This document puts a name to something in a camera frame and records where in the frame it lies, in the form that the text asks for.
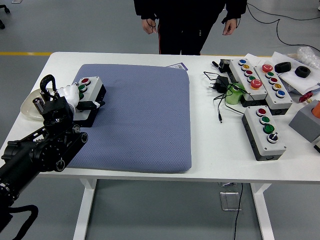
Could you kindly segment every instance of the gray pad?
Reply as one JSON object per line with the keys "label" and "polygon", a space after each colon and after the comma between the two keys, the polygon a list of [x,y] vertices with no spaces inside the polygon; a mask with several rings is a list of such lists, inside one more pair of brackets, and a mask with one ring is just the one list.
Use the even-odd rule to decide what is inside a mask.
{"label": "gray pad", "polygon": [[171,67],[85,64],[74,82],[99,76],[105,105],[72,168],[179,173],[191,168],[189,77]]}

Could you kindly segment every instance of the black rubber ring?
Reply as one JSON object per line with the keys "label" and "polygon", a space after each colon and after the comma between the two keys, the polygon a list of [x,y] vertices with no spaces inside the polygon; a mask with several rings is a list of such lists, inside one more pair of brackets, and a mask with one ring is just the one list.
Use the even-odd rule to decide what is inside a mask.
{"label": "black rubber ring", "polygon": [[311,73],[310,69],[305,67],[305,66],[298,66],[296,68],[296,70],[294,71],[294,73],[300,77],[300,78],[303,78],[305,79],[306,77],[309,76],[309,74]]}
{"label": "black rubber ring", "polygon": [[278,74],[286,73],[291,70],[291,62],[285,61],[274,66],[274,70]]}

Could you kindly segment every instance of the black pants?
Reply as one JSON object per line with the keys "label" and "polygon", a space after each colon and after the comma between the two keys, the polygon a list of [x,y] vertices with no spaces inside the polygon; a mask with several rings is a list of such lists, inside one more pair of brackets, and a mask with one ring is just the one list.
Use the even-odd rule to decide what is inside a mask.
{"label": "black pants", "polygon": [[158,24],[159,54],[200,55],[219,14],[199,20],[160,18]]}

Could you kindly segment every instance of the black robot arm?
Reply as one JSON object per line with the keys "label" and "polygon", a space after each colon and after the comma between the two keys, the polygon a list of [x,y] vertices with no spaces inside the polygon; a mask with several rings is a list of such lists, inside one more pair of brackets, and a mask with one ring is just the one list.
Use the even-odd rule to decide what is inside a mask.
{"label": "black robot arm", "polygon": [[[44,87],[50,81],[54,95]],[[87,133],[73,123],[73,112],[65,97],[57,93],[54,82],[52,75],[44,77],[40,84],[43,99],[33,100],[44,126],[21,140],[9,141],[1,157],[5,164],[0,168],[0,232],[10,222],[10,213],[18,211],[11,205],[26,186],[40,172],[63,171],[88,141]],[[21,229],[23,233],[19,232],[15,240],[24,236],[37,217],[38,210],[34,207],[22,209],[31,211],[31,216]]]}

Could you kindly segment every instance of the table leg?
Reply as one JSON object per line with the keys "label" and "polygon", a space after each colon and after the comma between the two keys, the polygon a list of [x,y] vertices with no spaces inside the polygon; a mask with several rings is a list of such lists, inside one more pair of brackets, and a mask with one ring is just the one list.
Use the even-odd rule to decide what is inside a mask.
{"label": "table leg", "polygon": [[94,200],[97,179],[80,179],[84,185],[84,193],[76,222],[73,240],[85,240],[90,217],[92,202]]}
{"label": "table leg", "polygon": [[262,239],[275,240],[264,197],[264,191],[271,186],[271,183],[251,183],[250,185],[253,194],[256,214],[258,216],[260,224]]}

